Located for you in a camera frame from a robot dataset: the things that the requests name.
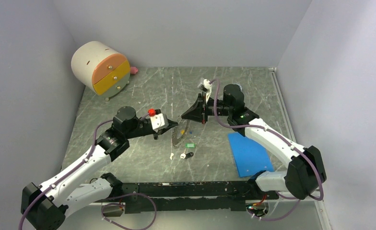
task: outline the small blue object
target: small blue object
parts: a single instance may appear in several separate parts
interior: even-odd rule
[[[227,137],[240,177],[253,176],[262,170],[274,171],[263,146],[239,133],[230,133]]]

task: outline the yellow object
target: yellow object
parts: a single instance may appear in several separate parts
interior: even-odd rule
[[[100,81],[94,84],[95,92],[98,95],[102,95],[104,92],[106,92],[110,87],[116,84],[129,72],[130,72],[130,64],[129,64],[129,61],[126,60],[119,67],[117,67],[114,71],[110,72],[108,75],[106,75],[106,77],[102,78]]]

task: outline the green eraser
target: green eraser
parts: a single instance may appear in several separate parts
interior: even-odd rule
[[[195,144],[194,143],[187,143],[187,144],[185,144],[185,147],[186,148],[195,148]]]

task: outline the gray marble surface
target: gray marble surface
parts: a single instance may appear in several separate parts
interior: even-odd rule
[[[195,102],[201,78],[221,80],[221,89],[229,83],[243,87],[246,106],[255,111],[272,128],[289,136],[282,116],[280,102],[267,68],[193,67],[193,68],[139,68],[130,83],[118,95],[106,102],[90,89],[85,88],[77,113],[75,126],[62,164],[65,168],[85,153],[92,144],[94,128],[102,121],[112,119],[122,106],[132,106],[141,116],[150,108],[160,108],[174,121]],[[103,126],[98,134],[110,127]],[[96,172],[91,178],[106,172],[113,173],[123,182],[183,182],[246,180],[237,173],[230,150],[228,133],[214,118],[208,123],[190,122],[189,130],[179,148],[172,146],[172,132],[134,138],[130,148],[110,165]],[[181,159],[185,143],[194,142],[194,156]],[[281,162],[269,153],[275,170],[284,170]]]

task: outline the orange wire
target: orange wire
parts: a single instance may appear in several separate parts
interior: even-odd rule
[[[267,194],[264,194],[263,198],[260,200],[260,202],[254,203],[253,206],[259,206],[263,201],[267,198]]]

